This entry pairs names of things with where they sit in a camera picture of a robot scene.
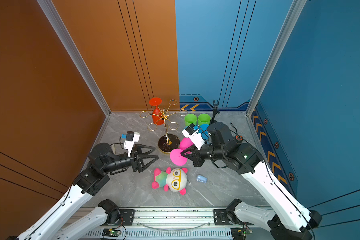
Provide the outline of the green wine glass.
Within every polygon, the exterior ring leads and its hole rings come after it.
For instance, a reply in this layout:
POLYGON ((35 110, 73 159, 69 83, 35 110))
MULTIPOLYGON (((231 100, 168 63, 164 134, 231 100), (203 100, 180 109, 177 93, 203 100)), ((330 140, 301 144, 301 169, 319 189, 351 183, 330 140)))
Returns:
POLYGON ((209 125, 211 122, 211 116, 208 114, 200 114, 198 115, 198 125, 209 125))
POLYGON ((198 117, 194 114, 187 114, 184 117, 184 120, 185 120, 185 127, 188 127, 191 124, 194 124, 196 126, 198 122, 198 117))

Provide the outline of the red wine glass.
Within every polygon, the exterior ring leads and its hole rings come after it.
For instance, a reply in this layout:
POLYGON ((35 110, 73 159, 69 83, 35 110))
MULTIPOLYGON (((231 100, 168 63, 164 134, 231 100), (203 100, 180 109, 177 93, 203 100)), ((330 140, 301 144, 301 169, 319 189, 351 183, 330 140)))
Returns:
POLYGON ((162 103, 162 99, 158 97, 151 98, 149 100, 149 104, 154 107, 154 110, 152 112, 152 119, 153 123, 157 126, 163 125, 164 120, 162 119, 162 112, 159 108, 159 105, 162 103))

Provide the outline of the magenta wine glass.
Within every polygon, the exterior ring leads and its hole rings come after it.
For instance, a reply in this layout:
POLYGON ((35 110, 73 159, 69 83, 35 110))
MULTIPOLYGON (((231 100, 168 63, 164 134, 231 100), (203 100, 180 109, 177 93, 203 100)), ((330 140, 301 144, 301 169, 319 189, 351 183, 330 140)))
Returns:
POLYGON ((183 166, 187 163, 187 158, 183 157, 181 153, 191 147, 193 142, 189 138, 184 138, 181 140, 180 145, 177 149, 174 149, 170 153, 170 159, 176 166, 183 166))

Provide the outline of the blue wine glass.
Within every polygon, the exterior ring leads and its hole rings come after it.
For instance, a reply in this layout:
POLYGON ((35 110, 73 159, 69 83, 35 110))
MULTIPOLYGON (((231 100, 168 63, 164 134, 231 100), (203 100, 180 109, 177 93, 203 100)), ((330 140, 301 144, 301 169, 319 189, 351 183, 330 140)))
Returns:
POLYGON ((210 140, 210 135, 209 135, 209 132, 207 130, 208 126, 209 126, 208 124, 203 124, 203 125, 199 126, 199 130, 200 130, 200 133, 202 135, 202 138, 206 142, 208 142, 210 140))

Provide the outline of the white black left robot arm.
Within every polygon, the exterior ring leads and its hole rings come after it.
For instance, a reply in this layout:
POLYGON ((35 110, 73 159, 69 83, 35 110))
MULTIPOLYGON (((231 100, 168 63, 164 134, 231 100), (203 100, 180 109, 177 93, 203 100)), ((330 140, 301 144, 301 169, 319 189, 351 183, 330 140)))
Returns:
POLYGON ((73 184, 58 202, 36 223, 19 236, 9 236, 10 240, 78 240, 87 232, 105 224, 117 223, 120 219, 119 207, 107 199, 91 213, 63 226, 78 209, 94 197, 110 180, 111 175, 123 173, 132 168, 143 172, 156 160, 152 153, 155 147, 135 144, 130 154, 115 155, 111 145, 97 144, 88 157, 90 162, 73 181, 73 184))

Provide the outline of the green wine glass front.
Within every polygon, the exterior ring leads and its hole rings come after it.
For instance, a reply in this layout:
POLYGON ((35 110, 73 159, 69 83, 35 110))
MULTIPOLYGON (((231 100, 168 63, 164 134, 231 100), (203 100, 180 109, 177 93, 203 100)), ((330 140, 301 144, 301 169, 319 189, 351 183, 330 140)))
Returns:
POLYGON ((198 122, 198 117, 194 114, 187 114, 184 117, 184 120, 185 120, 185 127, 188 127, 191 124, 194 124, 196 126, 198 122))

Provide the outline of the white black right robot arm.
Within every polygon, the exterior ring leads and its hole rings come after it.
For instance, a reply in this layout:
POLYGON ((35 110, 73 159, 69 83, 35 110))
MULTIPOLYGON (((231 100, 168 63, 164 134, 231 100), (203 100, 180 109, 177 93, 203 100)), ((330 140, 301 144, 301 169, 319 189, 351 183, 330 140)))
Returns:
POLYGON ((221 122, 207 127, 207 141, 203 139, 204 132, 194 124, 185 127, 182 133, 193 145, 181 155, 192 161, 194 167, 201 167, 205 161, 223 161, 227 168, 252 184, 271 206, 271 210, 265 210, 234 199, 226 208, 232 224, 253 224, 270 232, 275 240, 316 238, 314 228, 319 226, 322 216, 300 204, 273 174, 263 155, 241 135, 233 135, 221 122))

